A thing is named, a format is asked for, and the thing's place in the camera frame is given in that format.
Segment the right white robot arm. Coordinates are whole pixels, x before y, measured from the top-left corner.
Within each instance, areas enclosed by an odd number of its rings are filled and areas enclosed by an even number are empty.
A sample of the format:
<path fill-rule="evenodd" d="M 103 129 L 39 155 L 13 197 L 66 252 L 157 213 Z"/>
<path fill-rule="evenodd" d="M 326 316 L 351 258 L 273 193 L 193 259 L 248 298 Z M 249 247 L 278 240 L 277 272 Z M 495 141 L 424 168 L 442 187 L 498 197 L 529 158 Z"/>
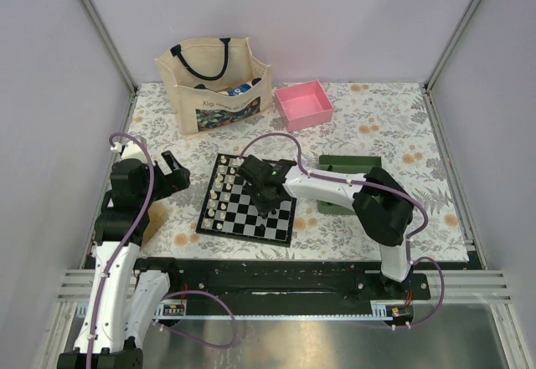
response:
<path fill-rule="evenodd" d="M 265 216 L 293 198 L 310 198 L 351 210 L 364 232 L 379 245 L 381 288 L 398 299 L 410 290 L 410 259 L 405 231 L 413 219 L 409 195 L 382 168 L 366 174 L 307 171 L 297 162 L 268 162 L 255 156 L 237 159 L 237 174 L 258 213 Z"/>

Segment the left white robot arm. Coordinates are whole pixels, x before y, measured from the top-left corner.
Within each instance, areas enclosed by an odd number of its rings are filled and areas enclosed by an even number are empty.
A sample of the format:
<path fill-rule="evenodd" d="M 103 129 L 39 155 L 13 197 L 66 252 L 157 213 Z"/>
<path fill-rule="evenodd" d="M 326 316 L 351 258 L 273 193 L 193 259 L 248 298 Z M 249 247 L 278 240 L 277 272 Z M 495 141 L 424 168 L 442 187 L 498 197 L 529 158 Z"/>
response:
<path fill-rule="evenodd" d="M 95 275 L 84 323 L 73 351 L 59 355 L 59 368 L 140 368 L 142 344 L 162 297 L 182 287 L 173 259 L 142 261 L 139 281 L 128 293 L 151 205 L 189 187 L 190 172 L 170 151 L 165 174 L 142 151 L 124 151 L 111 170 L 95 221 Z"/>

